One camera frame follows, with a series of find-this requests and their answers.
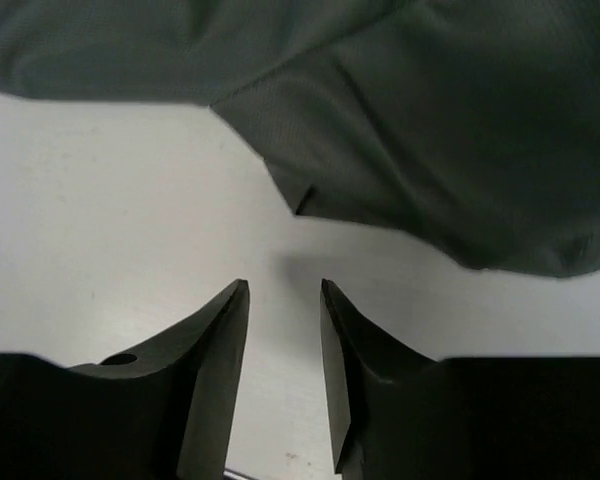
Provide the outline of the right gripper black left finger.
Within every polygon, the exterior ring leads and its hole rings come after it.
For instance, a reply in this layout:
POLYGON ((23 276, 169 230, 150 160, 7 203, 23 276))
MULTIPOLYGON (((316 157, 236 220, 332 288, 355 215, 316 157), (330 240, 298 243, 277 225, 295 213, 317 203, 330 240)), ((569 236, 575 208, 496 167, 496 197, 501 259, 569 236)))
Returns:
POLYGON ((237 280, 97 364, 0 353, 0 479, 219 479, 249 318, 237 280))

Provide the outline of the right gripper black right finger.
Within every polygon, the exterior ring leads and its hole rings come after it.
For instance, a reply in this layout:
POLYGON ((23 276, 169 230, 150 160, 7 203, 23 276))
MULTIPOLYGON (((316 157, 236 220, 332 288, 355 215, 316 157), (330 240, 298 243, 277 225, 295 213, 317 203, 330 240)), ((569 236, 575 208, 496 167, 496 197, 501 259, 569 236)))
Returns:
POLYGON ((600 479, 600 357, 430 359, 321 285, 334 469, 345 479, 600 479))

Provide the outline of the dark grey t-shirt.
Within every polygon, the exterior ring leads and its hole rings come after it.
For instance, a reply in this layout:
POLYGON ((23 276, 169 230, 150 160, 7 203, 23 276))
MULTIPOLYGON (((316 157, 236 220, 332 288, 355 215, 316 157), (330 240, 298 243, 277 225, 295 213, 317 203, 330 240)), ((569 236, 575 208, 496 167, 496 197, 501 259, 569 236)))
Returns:
POLYGON ((600 271, 600 1, 0 1, 0 93, 204 106, 298 216, 600 271))

